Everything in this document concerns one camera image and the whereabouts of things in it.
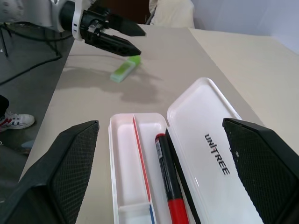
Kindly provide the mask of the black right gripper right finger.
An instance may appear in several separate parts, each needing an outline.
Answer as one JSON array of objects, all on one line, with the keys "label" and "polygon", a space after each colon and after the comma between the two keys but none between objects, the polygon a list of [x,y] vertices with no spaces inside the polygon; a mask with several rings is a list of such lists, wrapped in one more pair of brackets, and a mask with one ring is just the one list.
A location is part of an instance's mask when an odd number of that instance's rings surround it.
[{"label": "black right gripper right finger", "polygon": [[265,224],[299,222],[299,156],[264,126],[224,118],[238,176]]}]

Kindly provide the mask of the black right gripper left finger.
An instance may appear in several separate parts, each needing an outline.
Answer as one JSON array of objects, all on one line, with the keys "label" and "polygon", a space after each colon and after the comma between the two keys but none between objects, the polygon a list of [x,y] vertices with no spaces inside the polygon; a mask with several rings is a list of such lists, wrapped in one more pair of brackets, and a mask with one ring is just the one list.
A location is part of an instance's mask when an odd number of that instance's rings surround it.
[{"label": "black right gripper left finger", "polygon": [[61,132],[0,209],[2,224],[74,224],[90,180],[97,120]]}]

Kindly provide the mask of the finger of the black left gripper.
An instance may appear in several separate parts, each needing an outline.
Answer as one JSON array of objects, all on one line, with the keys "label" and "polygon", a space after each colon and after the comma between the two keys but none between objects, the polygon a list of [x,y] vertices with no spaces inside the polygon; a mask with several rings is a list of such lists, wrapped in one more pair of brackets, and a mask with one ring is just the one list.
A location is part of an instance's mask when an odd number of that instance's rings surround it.
[{"label": "finger of the black left gripper", "polygon": [[127,36],[146,36],[146,32],[135,22],[116,14],[108,16],[109,27]]},{"label": "finger of the black left gripper", "polygon": [[105,33],[98,34],[98,48],[119,56],[138,56],[142,53],[130,41]]}]

